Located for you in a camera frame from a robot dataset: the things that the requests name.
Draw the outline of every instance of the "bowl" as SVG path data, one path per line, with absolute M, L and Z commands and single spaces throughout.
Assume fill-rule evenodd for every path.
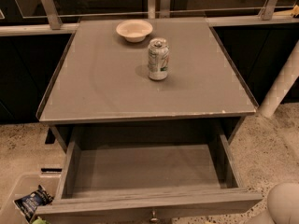
M 116 32 L 129 42 L 140 42 L 152 32 L 152 25 L 147 21 L 128 20 L 120 23 Z

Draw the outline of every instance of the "white bin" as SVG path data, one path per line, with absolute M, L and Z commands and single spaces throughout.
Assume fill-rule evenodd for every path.
M 58 182 L 60 179 L 59 174 L 37 174 L 29 173 L 19 177 L 16 181 L 12 191 L 10 192 L 7 201 L 3 205 L 0 211 L 0 223 L 1 224 L 27 224 L 25 216 L 21 214 L 13 202 L 23 196 L 30 194 L 37 190 L 38 185 L 42 185 L 48 194 L 55 195 Z

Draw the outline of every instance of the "snack bag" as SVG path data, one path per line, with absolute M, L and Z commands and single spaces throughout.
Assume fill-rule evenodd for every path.
M 14 203 L 21 210 L 21 213 L 25 215 L 29 223 L 38 206 L 48 205 L 52 201 L 53 197 L 51 197 L 42 186 L 38 185 L 38 190 L 32 192 L 30 195 L 15 200 Z

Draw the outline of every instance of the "black panel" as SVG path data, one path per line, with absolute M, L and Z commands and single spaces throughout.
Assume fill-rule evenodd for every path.
M 0 37 L 0 101 L 6 114 L 0 122 L 37 121 L 37 108 L 69 37 Z
M 261 104 L 299 39 L 299 23 L 215 27 L 215 31 Z M 298 93 L 296 83 L 286 100 L 298 99 Z
M 34 117 L 37 89 L 9 37 L 0 37 L 0 100 L 14 119 Z

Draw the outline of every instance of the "railing post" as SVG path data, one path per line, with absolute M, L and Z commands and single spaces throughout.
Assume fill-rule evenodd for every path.
M 259 112 L 270 118 L 280 105 L 283 98 L 299 77 L 299 41 L 295 45 L 287 62 L 282 67 L 270 91 L 264 97 Z
M 156 18 L 156 0 L 148 0 L 148 18 Z
M 278 0 L 266 0 L 260 12 L 262 20 L 271 20 Z
M 41 3 L 46 11 L 48 22 L 52 30 L 60 29 L 63 25 L 54 4 L 54 0 L 41 0 Z
M 160 0 L 160 18 L 170 17 L 170 2 L 171 0 Z

